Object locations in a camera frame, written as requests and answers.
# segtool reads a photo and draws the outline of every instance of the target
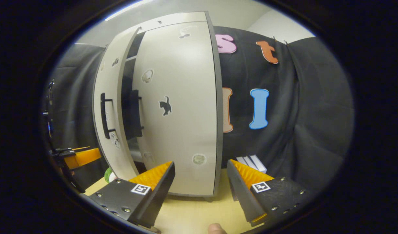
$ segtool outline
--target black cat sticker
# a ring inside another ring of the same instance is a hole
[[[169,114],[169,112],[172,112],[172,106],[169,103],[169,97],[165,96],[165,98],[167,98],[166,102],[159,101],[160,108],[163,108],[165,110],[165,112],[163,113],[163,116],[166,116]]]

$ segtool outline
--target letter cutout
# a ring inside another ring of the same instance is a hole
[[[230,35],[216,34],[218,52],[220,54],[232,54],[236,51],[236,45],[232,43],[233,38]]]
[[[232,89],[222,88],[222,96],[224,99],[224,133],[233,130],[233,126],[229,121],[229,97],[232,95]]]
[[[267,89],[251,89],[250,95],[254,98],[254,117],[250,123],[250,128],[264,128],[269,123],[266,120],[267,97],[269,96],[269,92]]]
[[[256,42],[257,45],[261,46],[261,51],[263,52],[263,56],[264,58],[273,63],[273,64],[277,64],[278,63],[278,59],[273,57],[272,51],[275,51],[275,49],[269,45],[268,42],[266,41],[259,41]]]

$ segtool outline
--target cabinet door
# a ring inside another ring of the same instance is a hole
[[[211,39],[206,21],[149,30],[135,61],[140,152],[147,169],[174,161],[172,194],[212,196],[219,180],[222,87]]]
[[[129,28],[111,41],[99,66],[93,92],[94,123],[101,151],[117,177],[126,180],[137,176],[138,171],[124,133],[121,85],[126,55],[137,31],[138,28]]]

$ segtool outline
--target wooden table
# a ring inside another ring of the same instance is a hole
[[[89,196],[105,185],[107,182],[101,178],[86,189],[85,194]],[[160,209],[155,227],[163,234],[207,234],[208,226],[212,223],[219,223],[228,234],[242,233],[257,227],[251,227],[239,201],[233,201],[226,169],[221,170],[218,195],[212,202],[200,197],[169,195]]]

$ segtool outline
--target black fabric backdrop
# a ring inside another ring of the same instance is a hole
[[[351,141],[354,112],[348,78],[317,38],[288,45],[239,29],[214,27],[237,46],[220,54],[222,86],[233,91],[230,122],[224,133],[222,167],[228,159],[256,154],[271,176],[288,176],[319,191],[333,177]],[[257,41],[275,48],[278,64],[264,59]],[[53,86],[53,142],[57,148],[98,147],[92,119],[92,88],[104,48],[75,44],[63,56],[50,80]],[[253,130],[250,90],[267,89],[263,129]],[[84,188],[100,179],[104,158],[75,171]]]

